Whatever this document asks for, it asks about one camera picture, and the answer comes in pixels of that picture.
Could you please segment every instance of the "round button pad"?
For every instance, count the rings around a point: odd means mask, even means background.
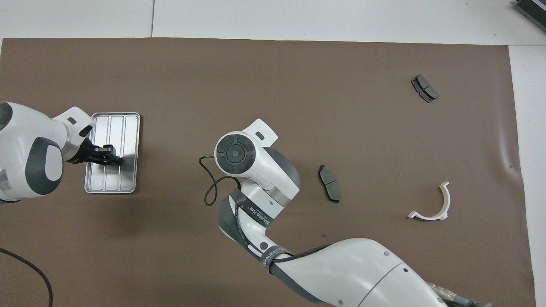
[[[255,157],[254,145],[244,135],[228,135],[216,147],[218,164],[225,172],[233,175],[246,172],[254,163]]]

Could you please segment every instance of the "black vent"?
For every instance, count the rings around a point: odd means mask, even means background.
[[[546,11],[535,3],[535,1],[519,0],[514,7],[538,27],[546,31]]]

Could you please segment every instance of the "small round button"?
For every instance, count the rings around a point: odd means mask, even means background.
[[[245,149],[239,144],[233,144],[228,147],[225,156],[231,163],[239,163],[245,158]]]

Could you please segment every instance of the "black cable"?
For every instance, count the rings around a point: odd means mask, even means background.
[[[40,269],[38,269],[38,267],[34,264],[32,264],[32,262],[24,259],[23,257],[17,255],[17,254],[14,254],[8,250],[5,250],[3,248],[0,247],[0,252],[8,255],[8,256],[12,256],[14,257],[15,259],[21,261],[22,263],[28,265],[29,267],[31,267],[31,269],[35,270],[36,273],[40,274],[41,278],[44,280],[45,282],[45,286],[48,288],[48,293],[49,293],[49,307],[52,307],[53,306],[53,290],[51,289],[51,284],[49,283],[49,280],[48,278],[45,276],[44,272],[42,272]]]
[[[212,206],[214,205],[214,203],[216,202],[216,200],[218,199],[218,183],[226,178],[231,178],[233,179],[236,183],[237,183],[237,189],[239,191],[241,191],[241,182],[233,177],[233,176],[224,176],[224,177],[221,177],[220,179],[218,180],[215,180],[214,179],[214,176],[212,175],[212,173],[210,172],[210,170],[202,163],[202,160],[203,159],[211,159],[211,158],[214,158],[214,156],[203,156],[201,158],[199,158],[199,164],[205,169],[205,171],[209,174],[210,178],[212,179],[212,185],[209,187],[209,189],[206,191],[205,193],[205,199],[204,199],[204,202],[205,202],[205,205],[207,206]],[[212,189],[214,189],[214,199],[209,203],[206,201],[206,199],[208,198],[209,196],[209,193],[212,191]]]
[[[281,258],[281,259],[273,259],[273,262],[285,262],[285,261],[290,261],[290,260],[294,260],[294,259],[298,259],[298,258],[301,258],[301,257],[304,257],[304,256],[307,256],[307,255],[310,255],[312,253],[315,253],[315,252],[318,252],[319,250],[322,250],[326,247],[330,246],[330,244],[327,244],[327,245],[323,245],[323,246],[319,246],[319,247],[315,247],[314,249],[310,249],[308,251],[305,251],[303,253],[299,253],[297,255],[294,255],[294,256],[290,256],[290,257],[286,257],[286,258]]]

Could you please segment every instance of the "silver rectangular tray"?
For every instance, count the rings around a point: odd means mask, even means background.
[[[121,166],[87,163],[85,186],[91,194],[129,194],[137,187],[137,158],[140,134],[138,113],[95,113],[91,116],[95,128],[89,136],[94,145],[111,144],[116,156],[123,158]]]

